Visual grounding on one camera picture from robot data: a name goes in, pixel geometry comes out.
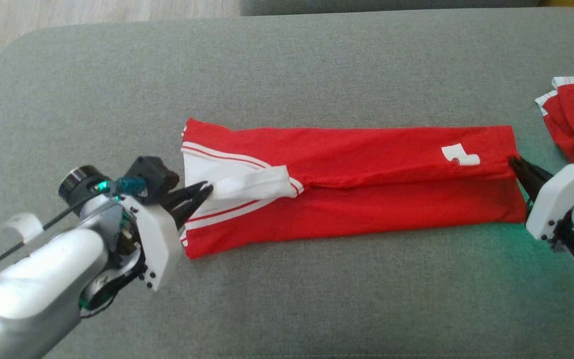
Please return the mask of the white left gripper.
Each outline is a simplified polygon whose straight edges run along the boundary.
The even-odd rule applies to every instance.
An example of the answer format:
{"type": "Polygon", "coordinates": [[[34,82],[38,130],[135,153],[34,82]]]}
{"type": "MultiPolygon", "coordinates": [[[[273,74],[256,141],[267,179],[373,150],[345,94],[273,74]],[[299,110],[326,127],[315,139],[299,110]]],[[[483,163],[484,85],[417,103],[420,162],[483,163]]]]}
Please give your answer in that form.
{"type": "Polygon", "coordinates": [[[144,205],[129,195],[119,202],[134,217],[145,254],[145,279],[151,283],[153,291],[159,291],[171,279],[184,252],[178,230],[185,226],[213,190],[212,184],[201,181],[167,193],[164,206],[173,206],[169,213],[159,204],[144,205]]]}

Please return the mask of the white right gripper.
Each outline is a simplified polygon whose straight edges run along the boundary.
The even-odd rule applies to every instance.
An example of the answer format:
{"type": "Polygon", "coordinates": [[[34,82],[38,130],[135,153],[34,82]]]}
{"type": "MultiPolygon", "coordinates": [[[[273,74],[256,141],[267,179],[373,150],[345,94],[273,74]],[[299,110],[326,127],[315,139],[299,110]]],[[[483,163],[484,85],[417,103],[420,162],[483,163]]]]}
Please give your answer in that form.
{"type": "Polygon", "coordinates": [[[554,226],[549,222],[557,223],[574,207],[574,164],[554,176],[520,156],[510,157],[509,166],[528,197],[535,201],[526,229],[535,239],[544,235],[551,238],[554,226]]]}

